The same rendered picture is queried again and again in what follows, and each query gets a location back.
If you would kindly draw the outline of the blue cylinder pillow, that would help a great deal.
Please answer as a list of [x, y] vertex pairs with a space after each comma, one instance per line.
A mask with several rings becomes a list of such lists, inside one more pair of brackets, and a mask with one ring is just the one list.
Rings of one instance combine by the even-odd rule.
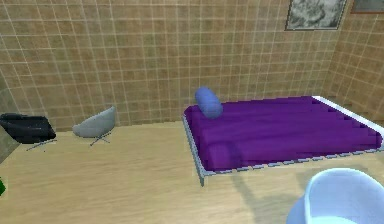
[[216, 119], [223, 113], [223, 106], [216, 94], [208, 87], [200, 87], [195, 92], [195, 100], [203, 115]]

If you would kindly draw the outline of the black shell chair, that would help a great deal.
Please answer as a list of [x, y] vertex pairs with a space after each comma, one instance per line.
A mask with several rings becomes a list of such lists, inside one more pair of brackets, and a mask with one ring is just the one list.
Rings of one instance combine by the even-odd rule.
[[4, 113], [0, 115], [0, 126], [18, 143], [32, 144], [30, 149], [56, 139], [56, 133], [45, 116]]

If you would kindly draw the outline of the purple bed with white frame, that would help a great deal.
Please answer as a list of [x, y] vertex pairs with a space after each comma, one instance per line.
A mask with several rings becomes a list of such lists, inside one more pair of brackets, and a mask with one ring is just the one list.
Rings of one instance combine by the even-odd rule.
[[227, 102], [216, 119], [182, 117], [200, 179], [384, 151], [384, 127], [320, 96]]

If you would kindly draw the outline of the grey shell chair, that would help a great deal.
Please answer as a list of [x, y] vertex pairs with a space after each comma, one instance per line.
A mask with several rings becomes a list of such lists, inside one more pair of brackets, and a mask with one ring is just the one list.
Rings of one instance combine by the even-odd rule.
[[108, 142], [106, 136], [110, 134], [116, 123], [116, 107], [103, 110], [102, 112], [95, 114], [79, 124], [72, 127], [73, 133], [82, 138], [92, 138], [93, 146], [97, 141], [103, 140]]

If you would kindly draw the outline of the grey framed picture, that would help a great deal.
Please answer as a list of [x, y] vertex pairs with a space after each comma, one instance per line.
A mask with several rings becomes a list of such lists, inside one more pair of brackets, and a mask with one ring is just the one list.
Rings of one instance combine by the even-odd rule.
[[290, 0], [287, 31], [337, 30], [347, 0]]

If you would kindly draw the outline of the brown framed picture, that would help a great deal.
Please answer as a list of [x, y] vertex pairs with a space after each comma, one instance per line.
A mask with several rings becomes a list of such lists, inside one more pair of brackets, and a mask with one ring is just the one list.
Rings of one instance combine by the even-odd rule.
[[384, 14], [384, 0], [354, 0], [352, 14]]

